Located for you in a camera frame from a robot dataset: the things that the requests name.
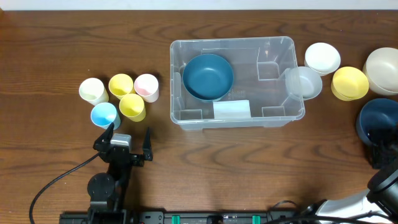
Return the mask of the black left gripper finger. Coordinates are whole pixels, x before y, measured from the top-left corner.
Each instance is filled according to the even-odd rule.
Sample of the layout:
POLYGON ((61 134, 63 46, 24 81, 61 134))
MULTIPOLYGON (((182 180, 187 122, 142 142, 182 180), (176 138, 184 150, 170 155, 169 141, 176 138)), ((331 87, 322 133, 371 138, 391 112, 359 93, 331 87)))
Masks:
POLYGON ((101 134, 93 144, 93 149, 98 152, 108 152, 111 148, 111 138, 113 136, 114 123, 111 123, 108 128, 101 134))
POLYGON ((152 161, 153 160, 153 152, 152 146, 150 141, 150 129, 147 128, 146 135, 144 138, 144 142, 142 145, 143 155, 145 161, 152 161))

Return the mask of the dark blue bowl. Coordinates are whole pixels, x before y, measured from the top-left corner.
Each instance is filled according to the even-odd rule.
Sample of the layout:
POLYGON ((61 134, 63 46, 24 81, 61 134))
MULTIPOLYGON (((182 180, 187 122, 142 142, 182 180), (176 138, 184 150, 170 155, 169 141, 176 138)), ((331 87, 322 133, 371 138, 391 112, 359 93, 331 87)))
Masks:
POLYGON ((234 70, 223 57, 203 54, 187 63, 182 82, 193 97, 202 101, 218 101, 232 89, 234 70))
POLYGON ((397 102, 387 98, 376 98, 367 102, 356 118, 356 132, 367 146, 373 143, 370 130, 397 129, 397 102))

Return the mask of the yellow small bowl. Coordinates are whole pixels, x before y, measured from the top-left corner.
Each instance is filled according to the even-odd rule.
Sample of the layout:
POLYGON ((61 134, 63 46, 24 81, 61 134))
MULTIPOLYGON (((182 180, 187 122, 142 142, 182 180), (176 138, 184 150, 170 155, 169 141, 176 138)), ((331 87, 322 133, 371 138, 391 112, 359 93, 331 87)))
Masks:
POLYGON ((340 100, 358 100, 368 93, 369 81, 361 70, 342 67, 333 74, 331 91, 340 100))

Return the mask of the beige large bowl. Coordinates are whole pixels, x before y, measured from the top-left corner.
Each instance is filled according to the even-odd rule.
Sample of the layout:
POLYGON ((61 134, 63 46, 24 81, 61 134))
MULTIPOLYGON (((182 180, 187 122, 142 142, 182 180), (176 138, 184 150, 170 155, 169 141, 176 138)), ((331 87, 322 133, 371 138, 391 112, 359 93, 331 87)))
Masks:
POLYGON ((369 81, 369 88, 379 94, 397 94, 397 49, 382 47, 368 56, 363 72, 369 81))

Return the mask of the grey small bowl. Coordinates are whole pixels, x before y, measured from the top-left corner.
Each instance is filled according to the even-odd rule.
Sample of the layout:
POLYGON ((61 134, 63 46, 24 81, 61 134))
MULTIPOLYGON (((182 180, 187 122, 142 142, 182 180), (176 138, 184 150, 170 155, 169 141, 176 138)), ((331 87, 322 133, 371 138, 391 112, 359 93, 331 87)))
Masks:
POLYGON ((322 91, 323 82, 319 74, 308 67, 288 68, 285 71, 287 93, 295 100, 311 100, 322 91))

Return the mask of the white small bowl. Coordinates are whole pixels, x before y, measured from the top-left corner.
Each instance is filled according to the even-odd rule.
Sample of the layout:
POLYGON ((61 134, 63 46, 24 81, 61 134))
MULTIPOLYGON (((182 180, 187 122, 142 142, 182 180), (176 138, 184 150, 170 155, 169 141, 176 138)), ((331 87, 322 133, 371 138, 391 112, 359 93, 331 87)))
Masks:
POLYGON ((316 71, 320 76, 325 76, 336 71, 341 64, 341 56, 334 46, 317 42, 305 51, 304 64, 316 71))

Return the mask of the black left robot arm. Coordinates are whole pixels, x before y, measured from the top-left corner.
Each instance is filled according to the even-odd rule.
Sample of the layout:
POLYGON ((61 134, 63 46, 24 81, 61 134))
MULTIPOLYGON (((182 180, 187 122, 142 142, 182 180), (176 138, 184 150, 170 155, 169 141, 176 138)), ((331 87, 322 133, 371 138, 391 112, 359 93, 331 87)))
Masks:
POLYGON ((114 124, 94 141, 103 162, 109 164, 106 172, 94 175, 88 182, 90 196, 87 223, 135 223, 134 213, 123 208, 131 170, 153 160, 150 130, 146 131, 142 154, 131 152, 132 140, 127 134, 114 134, 114 124))

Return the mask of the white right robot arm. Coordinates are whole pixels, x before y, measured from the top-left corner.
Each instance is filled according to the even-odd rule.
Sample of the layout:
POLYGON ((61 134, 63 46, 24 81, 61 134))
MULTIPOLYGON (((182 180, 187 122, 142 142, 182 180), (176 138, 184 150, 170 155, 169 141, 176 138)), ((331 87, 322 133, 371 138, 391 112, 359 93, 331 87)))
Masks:
POLYGON ((369 132, 370 164, 378 172, 368 189, 341 200, 325 200, 311 205, 303 215, 349 218, 369 223, 397 223, 397 130, 369 132))

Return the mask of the clear plastic storage container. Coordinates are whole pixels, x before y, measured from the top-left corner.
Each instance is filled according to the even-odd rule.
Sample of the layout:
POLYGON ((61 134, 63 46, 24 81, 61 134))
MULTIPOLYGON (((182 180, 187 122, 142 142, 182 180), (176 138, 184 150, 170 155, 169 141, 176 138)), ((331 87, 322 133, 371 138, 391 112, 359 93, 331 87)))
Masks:
POLYGON ((175 40, 170 45, 170 119, 184 130, 281 127, 304 117, 303 100, 288 95, 285 71, 296 68, 295 43, 287 36, 175 40), (218 101, 248 100, 251 118, 215 119, 213 103, 193 97, 182 75, 191 59, 215 54, 234 70, 232 89, 218 101))

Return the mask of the light blue plastic cup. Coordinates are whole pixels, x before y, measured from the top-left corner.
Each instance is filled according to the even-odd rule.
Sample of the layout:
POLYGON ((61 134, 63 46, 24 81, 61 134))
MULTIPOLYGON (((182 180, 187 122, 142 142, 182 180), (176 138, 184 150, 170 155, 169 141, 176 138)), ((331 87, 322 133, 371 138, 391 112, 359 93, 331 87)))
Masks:
POLYGON ((116 107, 111 103, 99 103, 91 110, 90 118, 93 124, 107 129, 112 123, 114 130, 118 129, 121 119, 116 107))

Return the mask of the yellow plastic cup front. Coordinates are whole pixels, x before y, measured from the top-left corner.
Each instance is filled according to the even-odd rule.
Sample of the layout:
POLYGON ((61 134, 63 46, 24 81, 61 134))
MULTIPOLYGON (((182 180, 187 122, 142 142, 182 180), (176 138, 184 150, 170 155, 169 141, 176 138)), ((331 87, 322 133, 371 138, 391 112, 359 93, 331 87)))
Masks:
POLYGON ((144 100, 137 94, 125 95, 119 103, 119 109, 124 116, 134 122, 140 122, 146 117, 144 100))

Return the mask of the yellow plastic cup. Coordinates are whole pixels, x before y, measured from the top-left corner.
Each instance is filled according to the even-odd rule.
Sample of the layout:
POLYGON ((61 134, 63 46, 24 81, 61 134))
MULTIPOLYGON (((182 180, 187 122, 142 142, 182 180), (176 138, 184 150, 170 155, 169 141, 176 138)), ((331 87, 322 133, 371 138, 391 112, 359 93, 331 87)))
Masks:
POLYGON ((146 117, 144 100, 137 94, 125 95, 119 103, 119 109, 124 116, 134 122, 140 122, 146 117))
POLYGON ((109 80, 108 88, 110 92, 119 100, 121 100, 125 95, 135 93, 133 79, 124 73, 114 75, 109 80))

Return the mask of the cream plastic cup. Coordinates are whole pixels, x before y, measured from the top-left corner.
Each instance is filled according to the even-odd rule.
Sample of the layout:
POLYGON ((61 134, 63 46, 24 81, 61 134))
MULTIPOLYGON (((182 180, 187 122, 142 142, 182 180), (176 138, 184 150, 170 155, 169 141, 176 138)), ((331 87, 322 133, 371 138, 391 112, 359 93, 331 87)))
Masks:
POLYGON ((98 78, 88 78, 79 87, 79 95, 82 99, 96 106, 109 101, 108 92, 103 82, 98 78))

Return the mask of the yellow plastic cup rear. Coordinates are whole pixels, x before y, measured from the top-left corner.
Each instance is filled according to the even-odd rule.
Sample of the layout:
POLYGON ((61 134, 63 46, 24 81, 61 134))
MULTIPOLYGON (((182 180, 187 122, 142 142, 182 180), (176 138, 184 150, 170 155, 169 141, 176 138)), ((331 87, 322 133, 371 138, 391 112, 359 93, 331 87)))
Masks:
POLYGON ((108 88, 110 92, 119 100, 121 100, 125 95, 135 93, 133 79, 124 73, 114 75, 109 80, 108 88))

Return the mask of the pink plastic cup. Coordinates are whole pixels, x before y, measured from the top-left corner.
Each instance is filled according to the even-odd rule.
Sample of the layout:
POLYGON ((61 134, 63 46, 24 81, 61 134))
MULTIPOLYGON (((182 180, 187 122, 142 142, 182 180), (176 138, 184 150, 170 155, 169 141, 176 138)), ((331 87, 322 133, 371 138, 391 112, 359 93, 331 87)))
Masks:
POLYGON ((159 81, 152 74, 139 75, 134 82, 134 89, 148 103, 153 103, 159 98, 159 81))

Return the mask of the white label sticker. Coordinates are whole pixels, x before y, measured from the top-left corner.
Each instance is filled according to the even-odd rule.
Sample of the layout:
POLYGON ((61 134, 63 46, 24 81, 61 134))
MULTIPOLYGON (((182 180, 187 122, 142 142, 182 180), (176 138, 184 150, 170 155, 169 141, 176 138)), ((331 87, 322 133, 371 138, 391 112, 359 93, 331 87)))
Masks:
POLYGON ((251 118, 248 100, 217 101, 213 103, 215 119, 246 119, 251 118))

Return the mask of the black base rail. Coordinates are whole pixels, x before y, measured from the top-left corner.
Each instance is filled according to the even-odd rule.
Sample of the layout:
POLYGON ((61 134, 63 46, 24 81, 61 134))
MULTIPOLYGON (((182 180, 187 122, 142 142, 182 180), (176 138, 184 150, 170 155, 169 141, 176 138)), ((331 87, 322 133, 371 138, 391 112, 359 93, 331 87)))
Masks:
POLYGON ((95 212, 63 213, 61 224, 84 223, 139 223, 139 224, 259 224, 279 218, 292 218, 298 213, 293 210, 271 210, 264 213, 170 213, 170 212, 95 212))

